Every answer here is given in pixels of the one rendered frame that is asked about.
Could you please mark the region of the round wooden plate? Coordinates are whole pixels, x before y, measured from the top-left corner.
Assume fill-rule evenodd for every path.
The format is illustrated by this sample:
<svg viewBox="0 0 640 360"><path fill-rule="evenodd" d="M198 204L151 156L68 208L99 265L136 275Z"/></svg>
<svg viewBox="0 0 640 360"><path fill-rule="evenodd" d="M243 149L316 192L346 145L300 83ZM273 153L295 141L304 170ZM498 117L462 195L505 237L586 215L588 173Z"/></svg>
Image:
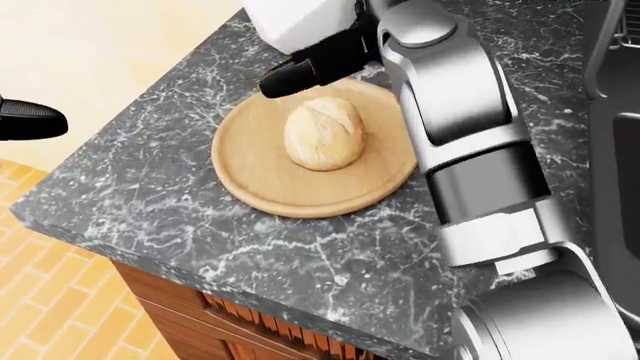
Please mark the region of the round wooden plate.
<svg viewBox="0 0 640 360"><path fill-rule="evenodd" d="M286 153L287 117L304 101L337 96L363 118L365 149L348 167L307 170ZM214 134L211 159L222 185L254 209L288 218L328 218L371 206L406 182L416 158L392 92L360 80L284 98L251 95L222 120Z"/></svg>

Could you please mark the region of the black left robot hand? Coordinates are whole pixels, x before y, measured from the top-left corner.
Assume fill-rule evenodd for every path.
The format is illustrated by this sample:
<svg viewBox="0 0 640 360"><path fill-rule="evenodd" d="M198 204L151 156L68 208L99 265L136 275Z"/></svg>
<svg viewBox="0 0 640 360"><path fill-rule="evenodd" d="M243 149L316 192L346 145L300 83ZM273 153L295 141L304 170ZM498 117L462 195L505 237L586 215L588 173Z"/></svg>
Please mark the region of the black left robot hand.
<svg viewBox="0 0 640 360"><path fill-rule="evenodd" d="M49 139L68 129L66 117L58 110L0 96L0 141Z"/></svg>

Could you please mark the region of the round crusty bread roll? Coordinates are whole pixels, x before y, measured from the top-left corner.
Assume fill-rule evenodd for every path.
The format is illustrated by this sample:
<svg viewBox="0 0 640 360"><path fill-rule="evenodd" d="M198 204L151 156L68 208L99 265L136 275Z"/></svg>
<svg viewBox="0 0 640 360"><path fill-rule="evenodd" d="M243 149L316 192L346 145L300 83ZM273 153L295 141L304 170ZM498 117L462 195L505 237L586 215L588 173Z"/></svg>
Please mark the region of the round crusty bread roll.
<svg viewBox="0 0 640 360"><path fill-rule="evenodd" d="M356 161L365 147L356 107L337 97L305 101L288 116L284 145L289 158L308 170L333 171Z"/></svg>

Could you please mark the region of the stainless steel sink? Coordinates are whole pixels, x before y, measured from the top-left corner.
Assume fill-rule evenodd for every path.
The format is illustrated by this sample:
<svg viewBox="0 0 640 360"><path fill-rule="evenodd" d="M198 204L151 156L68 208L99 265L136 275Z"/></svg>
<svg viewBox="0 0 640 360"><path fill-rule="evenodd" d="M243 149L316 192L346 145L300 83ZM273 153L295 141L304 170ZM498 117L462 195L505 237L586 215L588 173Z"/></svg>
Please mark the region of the stainless steel sink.
<svg viewBox="0 0 640 360"><path fill-rule="evenodd" d="M595 258L627 326L640 332L640 49L610 50L625 0L586 0Z"/></svg>

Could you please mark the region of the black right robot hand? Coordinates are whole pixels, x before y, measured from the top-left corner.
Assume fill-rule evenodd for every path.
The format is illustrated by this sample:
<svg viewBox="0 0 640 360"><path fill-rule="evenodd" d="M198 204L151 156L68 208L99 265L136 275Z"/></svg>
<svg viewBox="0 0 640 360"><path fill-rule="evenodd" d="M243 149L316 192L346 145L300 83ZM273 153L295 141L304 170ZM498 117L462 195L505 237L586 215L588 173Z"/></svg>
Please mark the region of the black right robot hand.
<svg viewBox="0 0 640 360"><path fill-rule="evenodd" d="M241 0L259 37L288 59L259 82L266 98L326 86L380 62L377 26L395 0Z"/></svg>

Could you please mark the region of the brown wooden counter cabinet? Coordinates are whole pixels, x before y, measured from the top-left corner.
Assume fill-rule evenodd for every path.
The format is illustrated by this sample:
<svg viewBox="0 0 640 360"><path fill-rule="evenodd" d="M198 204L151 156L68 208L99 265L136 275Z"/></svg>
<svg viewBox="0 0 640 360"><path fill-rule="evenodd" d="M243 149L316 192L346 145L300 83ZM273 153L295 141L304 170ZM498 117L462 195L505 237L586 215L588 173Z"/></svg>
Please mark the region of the brown wooden counter cabinet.
<svg viewBox="0 0 640 360"><path fill-rule="evenodd" d="M132 266L113 265L181 360L388 360Z"/></svg>

